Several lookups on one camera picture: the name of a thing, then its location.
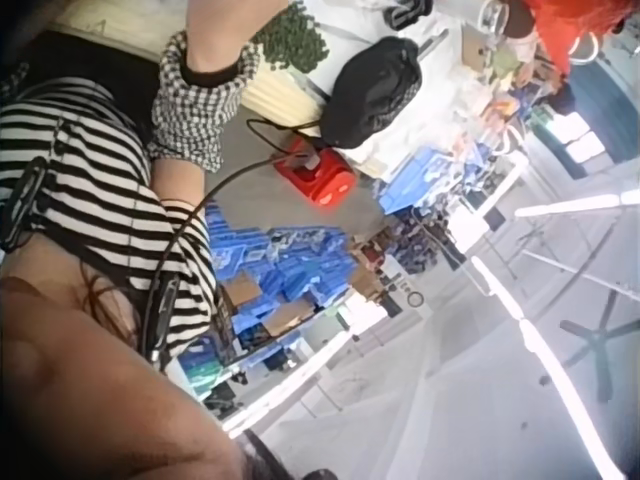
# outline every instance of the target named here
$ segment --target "red cloth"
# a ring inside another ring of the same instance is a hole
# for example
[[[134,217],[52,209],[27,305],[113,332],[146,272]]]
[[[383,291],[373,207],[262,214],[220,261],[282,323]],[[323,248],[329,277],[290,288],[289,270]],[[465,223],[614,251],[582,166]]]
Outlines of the red cloth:
[[[569,73],[569,51],[587,32],[604,35],[633,11],[634,0],[525,0],[553,63]]]

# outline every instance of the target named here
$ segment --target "woman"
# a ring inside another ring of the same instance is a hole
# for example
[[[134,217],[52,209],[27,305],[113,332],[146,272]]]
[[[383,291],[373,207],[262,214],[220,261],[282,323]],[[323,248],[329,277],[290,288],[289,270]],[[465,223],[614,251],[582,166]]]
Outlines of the woman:
[[[96,83],[58,79],[20,92],[22,67],[2,84],[3,433],[24,434],[41,455],[23,468],[42,473],[46,459],[85,479],[289,478],[243,453],[136,352],[154,272],[204,198],[220,131],[256,72],[247,43],[286,5],[189,2],[186,34],[161,62],[148,146]],[[162,272],[177,279],[167,336],[175,356],[222,305],[202,216]]]

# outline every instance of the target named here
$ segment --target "checkered fabric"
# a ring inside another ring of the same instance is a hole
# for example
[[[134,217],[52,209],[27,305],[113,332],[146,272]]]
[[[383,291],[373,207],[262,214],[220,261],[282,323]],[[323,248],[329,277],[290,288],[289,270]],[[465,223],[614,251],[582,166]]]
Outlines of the checkered fabric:
[[[149,155],[152,160],[180,158],[215,172],[222,165],[223,127],[237,113],[242,91],[258,71],[260,56],[256,46],[246,46],[240,56],[239,74],[209,89],[188,85],[182,78],[186,49],[186,33],[178,33],[160,62],[160,91],[153,106],[155,131]]]
[[[18,93],[18,87],[29,73],[29,65],[21,63],[9,76],[0,81],[0,105],[13,99]]]

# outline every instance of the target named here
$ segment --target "black and white striped shirt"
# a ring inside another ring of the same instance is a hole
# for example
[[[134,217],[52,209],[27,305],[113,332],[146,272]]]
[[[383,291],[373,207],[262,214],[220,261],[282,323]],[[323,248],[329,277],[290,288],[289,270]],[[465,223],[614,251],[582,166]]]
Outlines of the black and white striped shirt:
[[[257,70],[258,57],[248,47],[232,81],[214,89],[187,85],[180,75],[185,48],[182,33],[172,39],[161,63],[150,146],[142,145],[110,93],[88,80],[47,82],[0,111],[0,207],[25,167],[36,157],[46,159],[46,179],[27,229],[106,275],[140,314],[158,262],[192,210],[180,201],[158,199],[150,188],[150,160],[170,156],[217,169],[219,133]],[[167,339],[174,356],[207,331],[217,313],[204,220],[189,225],[163,269],[179,272],[181,279]]]

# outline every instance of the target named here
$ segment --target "floor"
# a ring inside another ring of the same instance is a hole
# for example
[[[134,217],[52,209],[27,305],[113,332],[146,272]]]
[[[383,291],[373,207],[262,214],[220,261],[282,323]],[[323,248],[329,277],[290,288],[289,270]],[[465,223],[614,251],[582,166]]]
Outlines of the floor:
[[[238,116],[222,137],[224,164],[208,179],[211,188],[238,169],[271,155],[272,149],[249,132],[245,125],[255,117],[241,107]],[[284,146],[286,135],[268,132],[269,138]],[[364,185],[358,185],[346,201],[331,210],[310,204],[272,167],[250,172],[221,191],[217,198],[225,217],[235,228],[331,225],[351,235],[367,235],[378,231],[384,214]]]

